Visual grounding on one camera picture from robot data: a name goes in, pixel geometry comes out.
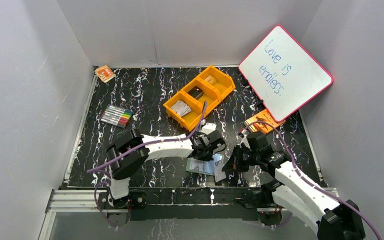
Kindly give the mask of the yellow three-compartment bin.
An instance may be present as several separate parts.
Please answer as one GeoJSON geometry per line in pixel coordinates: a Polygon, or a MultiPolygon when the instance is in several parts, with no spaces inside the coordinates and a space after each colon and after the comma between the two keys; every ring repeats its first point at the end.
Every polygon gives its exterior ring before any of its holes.
{"type": "Polygon", "coordinates": [[[236,89],[232,77],[209,66],[164,103],[167,115],[182,128],[192,131],[236,89]]]}

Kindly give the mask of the silver card stack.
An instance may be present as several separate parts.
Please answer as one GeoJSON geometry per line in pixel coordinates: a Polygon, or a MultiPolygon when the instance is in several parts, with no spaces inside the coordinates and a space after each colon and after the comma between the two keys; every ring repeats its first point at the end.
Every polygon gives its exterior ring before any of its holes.
{"type": "Polygon", "coordinates": [[[191,108],[182,100],[176,101],[172,106],[171,109],[180,117],[185,116],[189,112],[191,112],[191,108]]]}

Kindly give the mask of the silver credit card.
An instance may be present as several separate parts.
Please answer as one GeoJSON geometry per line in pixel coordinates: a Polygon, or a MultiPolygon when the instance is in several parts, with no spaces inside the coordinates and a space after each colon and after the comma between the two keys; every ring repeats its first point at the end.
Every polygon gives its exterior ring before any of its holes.
{"type": "Polygon", "coordinates": [[[197,160],[194,158],[189,158],[187,160],[186,171],[192,173],[205,173],[206,168],[209,166],[209,162],[197,160]]]}
{"type": "Polygon", "coordinates": [[[226,179],[226,173],[222,170],[224,167],[223,160],[218,160],[214,163],[214,178],[216,182],[226,179]]]}

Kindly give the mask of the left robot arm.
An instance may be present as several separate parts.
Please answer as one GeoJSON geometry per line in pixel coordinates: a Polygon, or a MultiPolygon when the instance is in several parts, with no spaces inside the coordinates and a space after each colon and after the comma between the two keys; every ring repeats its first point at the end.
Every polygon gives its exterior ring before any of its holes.
{"type": "Polygon", "coordinates": [[[110,202],[117,208],[129,202],[130,177],[144,162],[158,158],[193,158],[209,162],[215,150],[226,146],[222,134],[216,129],[196,131],[190,137],[149,136],[132,129],[124,137],[109,145],[107,160],[111,161],[109,186],[110,202]]]}

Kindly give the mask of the green card holder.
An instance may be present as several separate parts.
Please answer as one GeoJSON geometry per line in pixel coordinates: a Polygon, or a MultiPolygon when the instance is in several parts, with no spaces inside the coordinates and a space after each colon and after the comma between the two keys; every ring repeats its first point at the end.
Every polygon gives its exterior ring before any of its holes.
{"type": "Polygon", "coordinates": [[[191,173],[205,174],[216,176],[221,173],[220,167],[223,164],[224,156],[221,154],[214,154],[213,160],[203,161],[195,158],[188,158],[186,171],[191,173]]]}

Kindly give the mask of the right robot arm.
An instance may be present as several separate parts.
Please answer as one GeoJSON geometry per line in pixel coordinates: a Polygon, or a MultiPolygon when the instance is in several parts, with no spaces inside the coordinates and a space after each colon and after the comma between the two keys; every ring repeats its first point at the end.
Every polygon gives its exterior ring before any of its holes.
{"type": "Polygon", "coordinates": [[[362,240],[365,231],[358,206],[351,200],[340,203],[292,165],[282,151],[274,151],[261,132],[252,132],[233,149],[223,166],[224,172],[246,172],[259,166],[273,180],[261,189],[262,202],[268,207],[279,205],[300,218],[319,240],[362,240]]]}

